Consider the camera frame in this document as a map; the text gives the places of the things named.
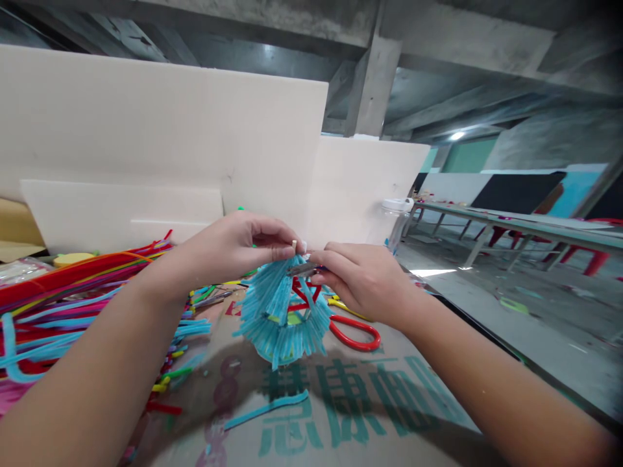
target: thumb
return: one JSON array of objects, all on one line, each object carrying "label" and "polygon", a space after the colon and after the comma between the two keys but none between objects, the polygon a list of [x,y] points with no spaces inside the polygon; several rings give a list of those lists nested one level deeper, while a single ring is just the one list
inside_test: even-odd
[{"label": "thumb", "polygon": [[326,284],[339,295],[339,299],[346,304],[348,308],[356,311],[359,309],[359,303],[353,296],[350,288],[340,277],[336,276],[333,272],[322,271],[311,277],[311,283],[314,285]]},{"label": "thumb", "polygon": [[284,245],[259,246],[258,248],[250,248],[249,252],[249,256],[252,258],[253,262],[257,264],[256,267],[274,261],[283,261],[284,259],[294,257],[294,255],[294,248]]}]

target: plastic jar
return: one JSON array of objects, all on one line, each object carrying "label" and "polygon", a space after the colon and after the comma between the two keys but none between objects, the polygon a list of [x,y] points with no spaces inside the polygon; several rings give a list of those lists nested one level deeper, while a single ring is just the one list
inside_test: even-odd
[{"label": "plastic jar", "polygon": [[368,235],[367,243],[385,245],[392,254],[396,254],[402,229],[409,220],[412,207],[413,199],[411,198],[384,199],[374,214],[374,225]]}]

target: pipe cleaner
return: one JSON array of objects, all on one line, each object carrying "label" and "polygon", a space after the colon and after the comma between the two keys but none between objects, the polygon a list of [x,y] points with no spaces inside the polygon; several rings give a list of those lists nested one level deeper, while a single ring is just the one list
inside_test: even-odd
[{"label": "pipe cleaner", "polygon": [[244,282],[249,288],[242,301],[242,325],[234,336],[250,340],[260,357],[272,363],[273,371],[304,354],[326,355],[323,337],[333,313],[320,296],[322,287],[286,274],[303,263],[300,255],[276,261]]}]

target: green wall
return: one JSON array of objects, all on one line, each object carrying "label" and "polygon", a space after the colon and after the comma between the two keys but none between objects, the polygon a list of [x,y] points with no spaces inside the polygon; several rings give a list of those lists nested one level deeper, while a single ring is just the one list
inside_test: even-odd
[{"label": "green wall", "polygon": [[496,140],[497,138],[453,145],[441,172],[479,173],[485,167]]},{"label": "green wall", "polygon": [[420,173],[430,172],[430,168],[433,166],[433,161],[435,160],[436,155],[437,155],[437,148],[431,148],[430,151],[428,151],[428,155],[426,156],[426,159],[424,159],[424,163],[422,164]]}]

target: forearm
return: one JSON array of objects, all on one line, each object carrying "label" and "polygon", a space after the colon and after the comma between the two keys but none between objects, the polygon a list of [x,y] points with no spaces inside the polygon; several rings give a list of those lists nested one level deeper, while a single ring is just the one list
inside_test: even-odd
[{"label": "forearm", "polygon": [[148,279],[140,274],[124,287],[4,417],[0,465],[113,466],[120,459],[186,300],[155,295]]},{"label": "forearm", "polygon": [[418,300],[401,330],[511,464],[607,464],[612,438],[590,416],[438,300]]}]

